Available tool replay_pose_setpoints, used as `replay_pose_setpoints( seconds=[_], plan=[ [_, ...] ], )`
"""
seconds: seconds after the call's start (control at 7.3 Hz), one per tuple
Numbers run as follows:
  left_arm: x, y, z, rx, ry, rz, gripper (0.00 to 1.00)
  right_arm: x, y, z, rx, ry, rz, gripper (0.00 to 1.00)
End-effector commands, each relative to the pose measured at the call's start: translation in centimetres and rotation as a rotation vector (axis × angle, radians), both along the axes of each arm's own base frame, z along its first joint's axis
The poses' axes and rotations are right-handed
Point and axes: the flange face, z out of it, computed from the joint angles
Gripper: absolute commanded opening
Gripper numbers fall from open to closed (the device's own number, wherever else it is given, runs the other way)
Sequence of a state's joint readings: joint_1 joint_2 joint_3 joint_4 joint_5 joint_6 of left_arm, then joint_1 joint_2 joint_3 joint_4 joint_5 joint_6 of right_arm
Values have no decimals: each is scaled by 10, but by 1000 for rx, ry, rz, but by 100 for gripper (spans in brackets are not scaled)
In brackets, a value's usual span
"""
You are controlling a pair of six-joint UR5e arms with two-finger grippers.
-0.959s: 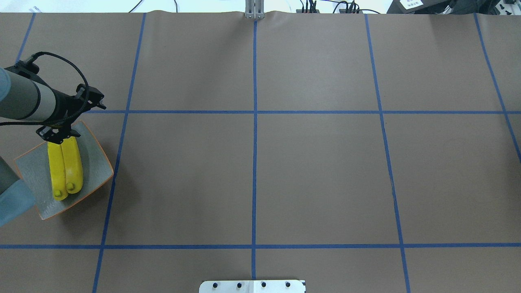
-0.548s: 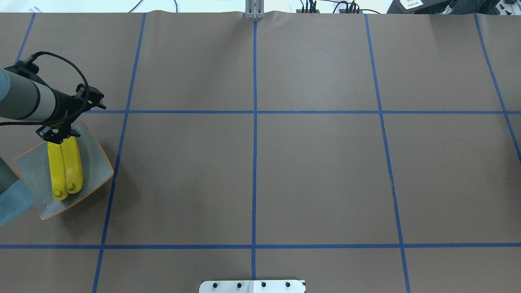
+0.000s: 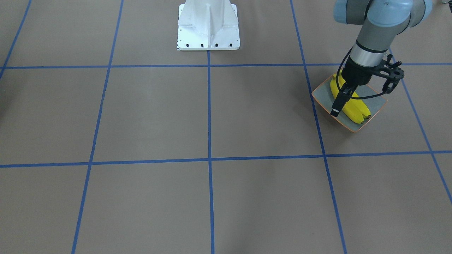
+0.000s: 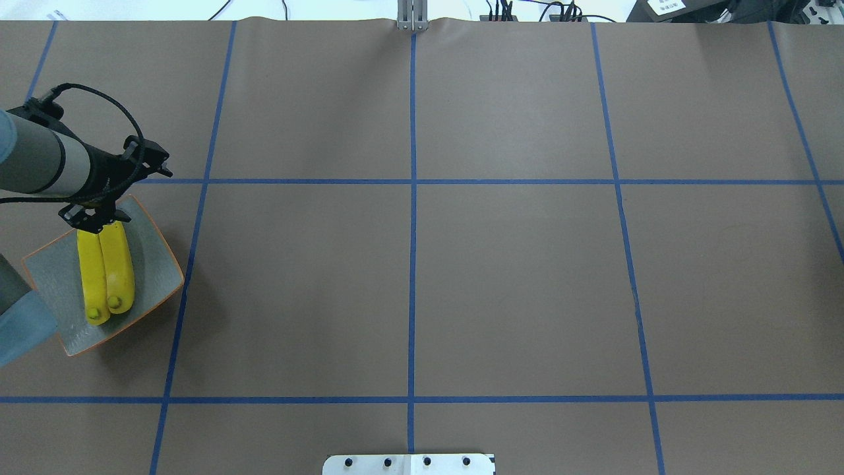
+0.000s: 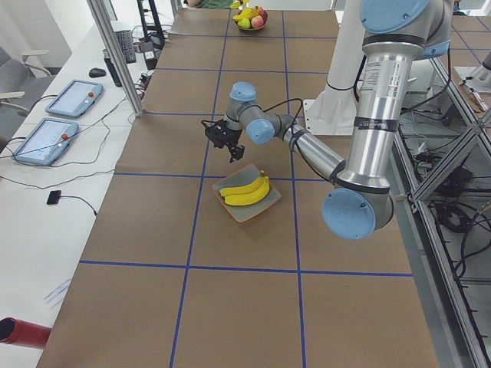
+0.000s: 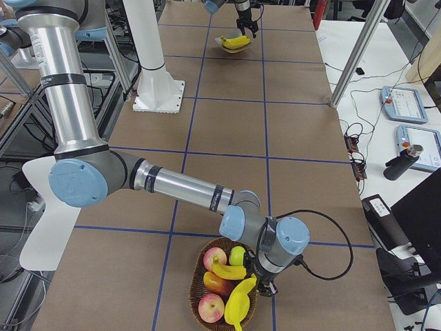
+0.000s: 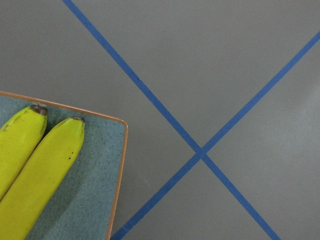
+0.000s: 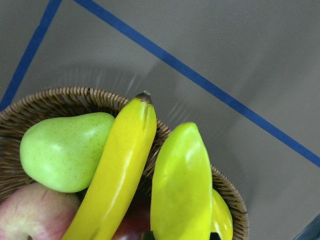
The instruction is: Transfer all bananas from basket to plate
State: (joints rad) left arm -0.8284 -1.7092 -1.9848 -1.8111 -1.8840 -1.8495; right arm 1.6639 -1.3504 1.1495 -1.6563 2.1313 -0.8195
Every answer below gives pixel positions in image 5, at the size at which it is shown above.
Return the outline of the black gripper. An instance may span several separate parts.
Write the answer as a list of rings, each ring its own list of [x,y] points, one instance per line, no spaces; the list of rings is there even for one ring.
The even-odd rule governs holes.
[[[232,130],[227,126],[213,127],[213,145],[219,149],[227,146],[230,153],[230,163],[240,160],[245,152],[245,147],[239,144],[240,136],[240,130]]]

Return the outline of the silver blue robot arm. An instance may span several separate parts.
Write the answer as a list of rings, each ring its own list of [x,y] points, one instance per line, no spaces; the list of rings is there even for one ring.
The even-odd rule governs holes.
[[[325,89],[305,108],[314,127],[264,111],[255,88],[238,82],[206,137],[234,160],[242,134],[259,145],[279,138],[333,184],[322,206],[330,230],[366,238],[393,215],[386,168],[411,66],[448,52],[452,17],[451,1],[349,1]]]

